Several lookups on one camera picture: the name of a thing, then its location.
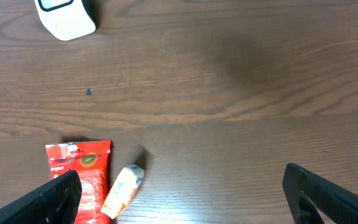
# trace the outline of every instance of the brown wood grain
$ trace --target brown wood grain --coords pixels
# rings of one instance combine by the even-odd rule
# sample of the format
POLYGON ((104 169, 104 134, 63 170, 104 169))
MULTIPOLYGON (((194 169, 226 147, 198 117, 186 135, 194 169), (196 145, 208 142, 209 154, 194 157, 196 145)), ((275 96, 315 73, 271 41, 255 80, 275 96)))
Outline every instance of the brown wood grain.
POLYGON ((358 0, 96 5, 62 42, 0 1, 0 138, 358 112, 358 0))
MULTIPOLYGON (((85 135, 114 141, 113 178, 139 145, 151 155, 142 188, 118 223, 294 223, 281 185, 288 162, 358 194, 354 114, 85 135)), ((0 139, 0 207, 49 180, 44 145, 58 142, 59 135, 0 139)))

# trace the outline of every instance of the wooden surface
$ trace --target wooden surface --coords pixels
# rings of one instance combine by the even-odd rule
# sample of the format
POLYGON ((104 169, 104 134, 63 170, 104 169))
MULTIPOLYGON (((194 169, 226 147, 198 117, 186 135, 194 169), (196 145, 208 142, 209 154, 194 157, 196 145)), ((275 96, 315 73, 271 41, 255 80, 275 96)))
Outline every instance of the wooden surface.
POLYGON ((358 112, 358 0, 97 11, 94 34, 62 42, 32 1, 0 1, 0 137, 358 112))
MULTIPOLYGON (((139 144, 151 155, 142 189, 118 224, 293 223, 281 186, 288 162, 358 194, 358 116, 205 122, 86 136, 114 140, 112 177, 139 155, 139 144)), ((58 142, 58 135, 0 139, 0 207, 48 181, 44 145, 58 142)))
POLYGON ((358 0, 95 5, 99 29, 62 42, 0 1, 0 207, 79 134, 116 143, 113 177, 152 155, 119 223, 292 223, 287 162, 358 194, 358 0))

